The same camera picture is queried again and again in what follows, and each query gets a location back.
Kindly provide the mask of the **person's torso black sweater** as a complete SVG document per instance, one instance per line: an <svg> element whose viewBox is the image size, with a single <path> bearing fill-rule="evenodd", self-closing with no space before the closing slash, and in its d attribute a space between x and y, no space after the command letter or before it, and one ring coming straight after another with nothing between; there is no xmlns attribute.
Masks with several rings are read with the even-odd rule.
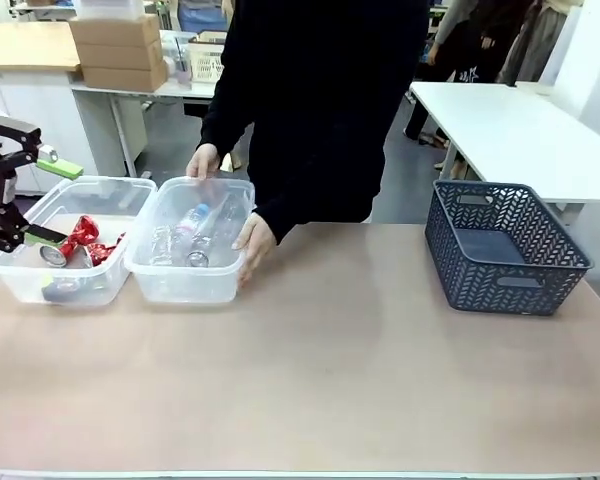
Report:
<svg viewBox="0 0 600 480"><path fill-rule="evenodd" d="M250 89L273 194L366 218L427 29L427 0L235 0L223 71Z"/></svg>

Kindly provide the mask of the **clear plastic bin with bottles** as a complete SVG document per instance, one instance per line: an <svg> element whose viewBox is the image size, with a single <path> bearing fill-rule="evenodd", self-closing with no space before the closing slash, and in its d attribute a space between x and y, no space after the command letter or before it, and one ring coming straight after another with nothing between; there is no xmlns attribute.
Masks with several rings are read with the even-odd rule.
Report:
<svg viewBox="0 0 600 480"><path fill-rule="evenodd" d="M209 178L200 181L183 176L166 181L143 208L139 229L131 234L124 254L124 264L134 275L144 298L161 304L218 305L232 301L245 257L232 245L254 208L254 197L254 186L246 180ZM175 228L184 215L200 203L211 208L207 221L196 234L212 234L215 238L210 266L186 265L185 258L194 238L186 243L176 239L175 266L151 266L154 228L162 225Z"/></svg>

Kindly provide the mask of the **clear plastic container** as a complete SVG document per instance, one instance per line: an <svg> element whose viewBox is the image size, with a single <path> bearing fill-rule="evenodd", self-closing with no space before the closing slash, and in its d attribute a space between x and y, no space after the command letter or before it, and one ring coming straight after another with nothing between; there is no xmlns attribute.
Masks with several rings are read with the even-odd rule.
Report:
<svg viewBox="0 0 600 480"><path fill-rule="evenodd" d="M170 80L189 87L192 81L189 45L197 39L192 32L161 30L160 41L163 58Z"/></svg>

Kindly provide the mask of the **white slotted plastic crate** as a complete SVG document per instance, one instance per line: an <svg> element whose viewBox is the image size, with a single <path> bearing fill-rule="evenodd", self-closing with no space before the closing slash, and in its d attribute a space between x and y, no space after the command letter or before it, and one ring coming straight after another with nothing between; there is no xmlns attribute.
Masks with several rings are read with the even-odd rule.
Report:
<svg viewBox="0 0 600 480"><path fill-rule="evenodd" d="M188 47L191 76L194 82L215 84L221 77L224 41L193 41Z"/></svg>

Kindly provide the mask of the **cabinet with wooden top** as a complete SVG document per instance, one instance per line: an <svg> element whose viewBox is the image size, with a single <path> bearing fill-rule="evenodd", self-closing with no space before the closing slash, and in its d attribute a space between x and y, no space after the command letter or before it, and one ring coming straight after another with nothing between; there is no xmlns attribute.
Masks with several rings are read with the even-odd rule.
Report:
<svg viewBox="0 0 600 480"><path fill-rule="evenodd" d="M0 112L41 129L59 156L97 173L71 82L80 62L61 22L0 24Z"/></svg>

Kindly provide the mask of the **clear plastic bin with cans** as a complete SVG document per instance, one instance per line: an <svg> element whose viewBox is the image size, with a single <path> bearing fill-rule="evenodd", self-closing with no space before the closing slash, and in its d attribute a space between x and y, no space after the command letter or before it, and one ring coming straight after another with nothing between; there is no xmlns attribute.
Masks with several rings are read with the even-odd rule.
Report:
<svg viewBox="0 0 600 480"><path fill-rule="evenodd" d="M97 267L91 265L87 252L78 253L67 267L51 267L39 255L43 244L28 242L14 253L0 251L0 280L22 303L71 307L99 307L111 303L128 277L123 257L131 234L139 229L136 218L156 192L156 184L143 178L82 176L73 181L60 181L24 214L25 219L69 234L79 217L88 215L99 228L97 243L113 245L122 233L124 239ZM56 277L77 278L83 282L76 301L56 304L44 300L41 288Z"/></svg>

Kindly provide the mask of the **bystander in dark clothes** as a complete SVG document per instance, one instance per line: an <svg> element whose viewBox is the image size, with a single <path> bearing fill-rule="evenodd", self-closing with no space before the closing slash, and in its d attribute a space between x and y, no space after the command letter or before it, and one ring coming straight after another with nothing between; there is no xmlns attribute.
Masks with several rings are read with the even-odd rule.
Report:
<svg viewBox="0 0 600 480"><path fill-rule="evenodd" d="M445 13L433 44L424 63L416 69L415 80L423 82L460 81L460 70L468 54L469 20L479 0L453 0ZM446 140L441 129L431 139L426 139L422 129L428 118L428 112L420 101L414 105L411 117L403 134L420 145L435 145Z"/></svg>

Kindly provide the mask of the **bystander in beige coat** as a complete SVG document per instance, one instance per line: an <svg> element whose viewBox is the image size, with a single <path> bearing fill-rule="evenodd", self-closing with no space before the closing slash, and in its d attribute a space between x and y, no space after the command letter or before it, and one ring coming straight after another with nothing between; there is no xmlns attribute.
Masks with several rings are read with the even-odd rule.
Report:
<svg viewBox="0 0 600 480"><path fill-rule="evenodd" d="M583 2L584 0L533 0L497 82L537 82L570 11L581 7Z"/></svg>

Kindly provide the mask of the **small cardboard box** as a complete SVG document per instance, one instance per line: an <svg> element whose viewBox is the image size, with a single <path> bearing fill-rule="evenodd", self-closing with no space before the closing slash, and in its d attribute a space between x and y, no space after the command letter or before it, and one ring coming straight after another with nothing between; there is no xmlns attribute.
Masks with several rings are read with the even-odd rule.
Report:
<svg viewBox="0 0 600 480"><path fill-rule="evenodd" d="M77 45L143 47L160 39L156 15L136 20L71 19L69 27Z"/></svg>

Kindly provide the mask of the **person's left hand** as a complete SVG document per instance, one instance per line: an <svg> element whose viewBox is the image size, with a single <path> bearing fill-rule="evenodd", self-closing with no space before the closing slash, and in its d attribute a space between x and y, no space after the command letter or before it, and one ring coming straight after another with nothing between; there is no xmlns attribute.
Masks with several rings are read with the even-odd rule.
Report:
<svg viewBox="0 0 600 480"><path fill-rule="evenodd" d="M239 288L246 285L259 264L276 245L276 238L265 220L257 213L251 213L232 245L234 250L245 254L238 275Z"/></svg>

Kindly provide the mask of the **dark grey woven plastic basket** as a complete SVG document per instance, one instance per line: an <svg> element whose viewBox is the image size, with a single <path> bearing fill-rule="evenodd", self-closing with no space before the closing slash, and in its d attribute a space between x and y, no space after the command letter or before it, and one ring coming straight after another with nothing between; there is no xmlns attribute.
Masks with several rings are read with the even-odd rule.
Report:
<svg viewBox="0 0 600 480"><path fill-rule="evenodd" d="M529 186L437 180L425 238L459 311L551 316L593 263Z"/></svg>

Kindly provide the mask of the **white plastic storage box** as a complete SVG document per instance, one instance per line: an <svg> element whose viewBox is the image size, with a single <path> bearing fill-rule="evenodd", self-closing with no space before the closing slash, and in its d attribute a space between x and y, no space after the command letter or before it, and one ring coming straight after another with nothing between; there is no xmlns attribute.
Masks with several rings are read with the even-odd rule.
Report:
<svg viewBox="0 0 600 480"><path fill-rule="evenodd" d="M72 0L79 20L137 20L145 14L143 0Z"/></svg>

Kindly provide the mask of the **person's right hand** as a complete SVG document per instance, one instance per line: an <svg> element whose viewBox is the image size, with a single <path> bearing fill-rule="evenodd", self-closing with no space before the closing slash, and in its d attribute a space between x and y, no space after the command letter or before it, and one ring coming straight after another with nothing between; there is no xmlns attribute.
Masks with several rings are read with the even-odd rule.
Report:
<svg viewBox="0 0 600 480"><path fill-rule="evenodd" d="M222 158L213 144L201 144L187 164L185 174L191 178L205 180L216 174L221 161Z"/></svg>

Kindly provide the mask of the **crushed red can silver top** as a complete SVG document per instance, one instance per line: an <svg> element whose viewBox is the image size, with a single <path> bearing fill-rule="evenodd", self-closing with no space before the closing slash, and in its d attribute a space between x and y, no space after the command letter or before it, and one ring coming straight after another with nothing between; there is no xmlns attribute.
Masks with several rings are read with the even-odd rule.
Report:
<svg viewBox="0 0 600 480"><path fill-rule="evenodd" d="M99 228L88 215L82 215L68 237L59 245L42 245L40 257L51 267L64 268L78 253L85 253L86 247L99 236Z"/></svg>

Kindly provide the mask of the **clear bottle pink label blue cap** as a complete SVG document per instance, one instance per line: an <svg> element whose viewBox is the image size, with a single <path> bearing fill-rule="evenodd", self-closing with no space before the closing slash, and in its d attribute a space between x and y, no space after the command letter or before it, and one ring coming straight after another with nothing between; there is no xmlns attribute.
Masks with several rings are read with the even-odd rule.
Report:
<svg viewBox="0 0 600 480"><path fill-rule="evenodd" d="M211 208L200 203L193 209L190 209L174 228L175 238L182 243L193 239L207 221L211 213Z"/></svg>

